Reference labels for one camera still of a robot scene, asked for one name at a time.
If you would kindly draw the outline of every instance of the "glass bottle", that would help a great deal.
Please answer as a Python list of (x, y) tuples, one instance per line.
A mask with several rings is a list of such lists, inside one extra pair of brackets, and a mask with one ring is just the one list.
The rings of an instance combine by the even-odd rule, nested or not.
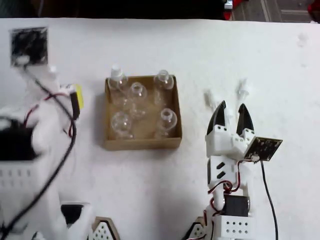
[(128, 91), (130, 115), (133, 119), (142, 119), (147, 114), (147, 89), (140, 82), (134, 82)]
[(153, 79), (154, 81), (154, 104), (167, 107), (172, 103), (172, 91), (174, 78), (166, 70), (161, 70)]
[(133, 139), (131, 133), (132, 121), (128, 114), (123, 111), (116, 112), (111, 119), (111, 127), (115, 132), (116, 139)]
[(156, 123), (155, 138), (168, 138), (177, 125), (177, 115), (170, 108), (164, 108)]
[(118, 65), (113, 65), (111, 77), (108, 79), (111, 102), (123, 109), (128, 106), (127, 92), (129, 89), (128, 78)]

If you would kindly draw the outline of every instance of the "white plastic part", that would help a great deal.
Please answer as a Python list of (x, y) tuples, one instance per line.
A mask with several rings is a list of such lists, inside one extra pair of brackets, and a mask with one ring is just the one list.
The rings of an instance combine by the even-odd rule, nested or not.
[(28, 55), (23, 55), (23, 56), (18, 56), (15, 59), (15, 62), (18, 66), (24, 66), (27, 65), (30, 62), (30, 56)]
[(243, 102), (246, 99), (246, 97), (249, 95), (250, 87), (246, 78), (241, 79), (239, 81), (239, 85), (236, 93), (237, 93), (237, 98), (240, 102)]
[[(52, 161), (51, 155), (42, 154), (34, 161), (0, 162), (0, 202), (5, 225), (43, 187), (51, 173)], [(33, 226), (41, 229), (48, 240), (67, 239), (67, 224), (60, 206), (58, 189), (53, 183), (32, 211), (15, 225), (15, 229), (19, 231)]]
[(206, 141), (206, 155), (221, 156), (227, 155), (228, 157), (241, 160), (248, 147), (248, 142), (245, 141), (238, 134), (231, 134), (230, 129), (226, 126), (215, 125), (213, 130), (205, 136)]
[(217, 215), (214, 217), (214, 237), (215, 239), (254, 239), (254, 223), (252, 217)]
[(123, 78), (123, 75), (124, 75), (124, 73), (123, 73), (122, 69), (119, 67), (119, 65), (117, 65), (117, 64), (112, 65), (112, 68), (111, 68), (112, 80), (120, 81)]
[[(71, 111), (70, 99), (59, 98)], [(34, 199), (62, 157), (55, 150), (61, 136), (66, 138), (62, 128), (65, 120), (69, 124), (70, 120), (53, 99), (38, 105), (27, 122), (28, 126), (35, 125), (32, 147), (38, 157), (32, 161), (0, 162), (0, 222), (5, 226)], [(61, 205), (67, 203), (59, 192), (58, 183), (55, 180), (38, 203), (14, 225), (14, 232), (9, 234), (8, 240), (30, 240), (35, 231), (41, 232), (46, 240), (86, 239), (94, 221), (92, 206), (83, 203), (79, 219), (68, 228), (61, 212)]]
[(95, 221), (95, 214), (93, 206), (89, 203), (82, 203), (82, 202), (68, 202), (68, 203), (61, 203), (62, 205), (69, 204), (69, 205), (75, 205), (80, 204), (83, 205), (81, 215), (79, 219), (72, 224), (68, 228), (68, 240), (73, 239), (79, 239), (79, 240), (85, 240), (87, 239), (87, 236), (90, 234), (91, 225)]
[(90, 240), (115, 240), (105, 222), (100, 222)]
[(202, 225), (200, 223), (197, 223), (193, 226), (188, 238), (189, 239), (199, 238), (205, 234), (206, 234), (205, 229), (202, 227)]

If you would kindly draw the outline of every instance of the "cardboard tray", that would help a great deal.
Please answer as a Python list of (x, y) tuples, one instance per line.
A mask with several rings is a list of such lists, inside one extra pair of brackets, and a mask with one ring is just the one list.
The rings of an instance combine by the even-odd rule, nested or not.
[(110, 151), (118, 150), (141, 150), (141, 149), (175, 149), (180, 146), (182, 140), (181, 114), (179, 107), (178, 89), (176, 77), (173, 76), (174, 86), (172, 96), (169, 97), (171, 102), (168, 107), (172, 109), (177, 116), (175, 130), (168, 138), (154, 139), (155, 126), (162, 107), (154, 105), (154, 76), (131, 76), (128, 78), (129, 85), (134, 82), (140, 82), (147, 89), (147, 117), (139, 121), (132, 122), (132, 133), (134, 139), (116, 139), (115, 133), (111, 128), (111, 118), (121, 111), (112, 104), (108, 79), (105, 80), (105, 101), (106, 101), (106, 118), (105, 118), (105, 141), (104, 147)]

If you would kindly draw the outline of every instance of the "black wire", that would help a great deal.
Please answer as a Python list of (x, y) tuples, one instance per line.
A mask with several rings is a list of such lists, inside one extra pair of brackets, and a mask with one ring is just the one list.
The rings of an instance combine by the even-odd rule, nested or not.
[(261, 163), (263, 183), (264, 183), (266, 195), (268, 196), (268, 199), (269, 199), (269, 202), (270, 202), (270, 206), (271, 206), (271, 210), (272, 210), (272, 215), (273, 215), (273, 220), (274, 220), (275, 240), (278, 240), (278, 237), (279, 237), (279, 236), (278, 236), (278, 223), (277, 223), (277, 217), (276, 217), (275, 207), (274, 207), (274, 204), (272, 203), (272, 200), (271, 200), (271, 197), (270, 197), (270, 193), (269, 193), (269, 190), (268, 190), (268, 186), (267, 186), (264, 162), (263, 162), (263, 161), (260, 161), (260, 163)]
[(37, 196), (32, 200), (32, 202), (29, 203), (28, 206), (26, 206), (19, 214), (17, 214), (12, 221), (8, 224), (7, 227), (4, 228), (3, 232), (2, 232), (2, 237), (0, 240), (5, 240), (7, 238), (7, 236), (9, 235), (9, 233), (12, 231), (12, 229), (14, 228), (14, 225), (27, 213), (29, 212), (36, 204), (37, 202), (40, 200), (40, 198), (45, 194), (45, 192), (48, 190), (48, 188), (50, 187), (50, 185), (52, 184), (52, 182), (55, 180), (55, 178), (57, 177), (59, 171), (61, 170), (61, 168), (64, 166), (72, 148), (75, 145), (75, 141), (76, 141), (76, 135), (77, 135), (77, 128), (76, 128), (76, 124), (75, 121), (72, 117), (72, 115), (69, 113), (69, 111), (67, 110), (67, 108), (63, 105), (63, 103), (56, 98), (55, 95), (52, 94), (52, 92), (50, 90), (48, 90), (47, 88), (45, 88), (40, 82), (39, 80), (33, 75), (31, 74), (28, 69), (27, 66), (24, 66), (24, 72), (33, 79), (33, 81), (35, 82), (36, 85), (38, 85), (46, 94), (48, 94), (50, 97), (52, 97), (56, 103), (62, 108), (62, 110), (64, 111), (64, 113), (68, 116), (68, 118), (71, 121), (71, 125), (72, 125), (72, 129), (73, 129), (73, 134), (71, 137), (71, 141), (69, 144), (69, 147), (67, 148), (67, 150), (65, 151), (64, 156), (62, 157), (59, 165), (56, 167), (55, 171), (53, 172), (53, 174), (51, 175), (51, 177), (48, 179), (48, 181), (45, 183), (45, 185), (43, 186), (43, 188), (41, 189), (41, 191), (37, 194)]

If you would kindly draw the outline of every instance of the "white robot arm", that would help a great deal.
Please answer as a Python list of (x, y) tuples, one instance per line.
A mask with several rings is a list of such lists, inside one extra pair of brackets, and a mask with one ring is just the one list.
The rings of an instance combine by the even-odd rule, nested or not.
[[(53, 93), (73, 116), (74, 93), (70, 87), (59, 88)], [(63, 131), (71, 137), (72, 129), (68, 116), (61, 111), (52, 95), (31, 107), (23, 123), (15, 119), (4, 120), (13, 121), (0, 133), (2, 146), (6, 146), (0, 154), (0, 219), (2, 226), (7, 227), (22, 209), (34, 201), (53, 175), (60, 164), (57, 160), (61, 158), (57, 158), (55, 148), (67, 136)], [(86, 202), (66, 202), (57, 183), (56, 179), (53, 180), (10, 232), (2, 229), (3, 235), (8, 234), (7, 239), (39, 239), (35, 232), (41, 232), (46, 240), (87, 238), (95, 220), (92, 206)]]
[(256, 137), (250, 114), (239, 108), (236, 133), (225, 123), (225, 101), (209, 122), (206, 141), (210, 204), (185, 240), (255, 239), (253, 179), (245, 162), (269, 161), (282, 140)]

